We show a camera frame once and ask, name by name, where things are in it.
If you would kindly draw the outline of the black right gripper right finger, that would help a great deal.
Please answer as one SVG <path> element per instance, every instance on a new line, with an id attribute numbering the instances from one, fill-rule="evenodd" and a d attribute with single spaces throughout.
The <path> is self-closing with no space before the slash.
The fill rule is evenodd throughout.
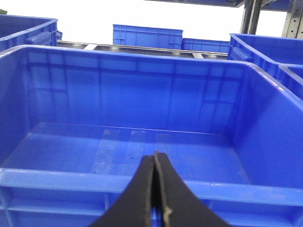
<path id="1" fill-rule="evenodd" d="M 187 187 L 165 153 L 154 155 L 154 207 L 161 227 L 229 227 Z"/>

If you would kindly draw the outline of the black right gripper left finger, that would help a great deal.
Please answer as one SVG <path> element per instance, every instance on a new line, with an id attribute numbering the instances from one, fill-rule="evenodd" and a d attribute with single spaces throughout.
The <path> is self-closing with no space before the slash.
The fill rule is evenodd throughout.
<path id="1" fill-rule="evenodd" d="M 143 156 L 133 178 L 92 227 L 150 227 L 154 157 Z"/>

